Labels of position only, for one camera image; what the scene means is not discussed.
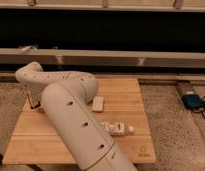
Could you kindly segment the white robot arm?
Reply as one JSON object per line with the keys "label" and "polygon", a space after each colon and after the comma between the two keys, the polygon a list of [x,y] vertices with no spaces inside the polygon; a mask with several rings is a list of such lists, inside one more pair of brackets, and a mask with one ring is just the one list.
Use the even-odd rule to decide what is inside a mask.
{"label": "white robot arm", "polygon": [[15,72],[33,108],[41,106],[82,171],[137,171],[87,104],[98,92],[96,77],[81,71],[47,72],[31,62]]}

